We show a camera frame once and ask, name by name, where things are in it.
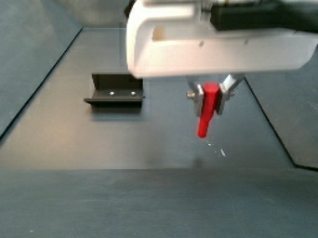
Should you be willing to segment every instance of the black metal bracket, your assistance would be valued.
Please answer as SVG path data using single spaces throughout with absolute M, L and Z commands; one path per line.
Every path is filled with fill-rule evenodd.
M 93 73 L 94 93 L 84 99 L 92 106 L 141 107 L 144 92 L 143 79 L 128 73 Z

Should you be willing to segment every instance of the gray wall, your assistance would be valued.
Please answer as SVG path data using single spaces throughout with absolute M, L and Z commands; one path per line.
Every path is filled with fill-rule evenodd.
M 52 0 L 0 0 L 0 136 L 78 31 Z
M 129 3 L 129 0 L 53 1 L 64 7 L 82 27 L 121 27 L 127 22 L 122 10 Z

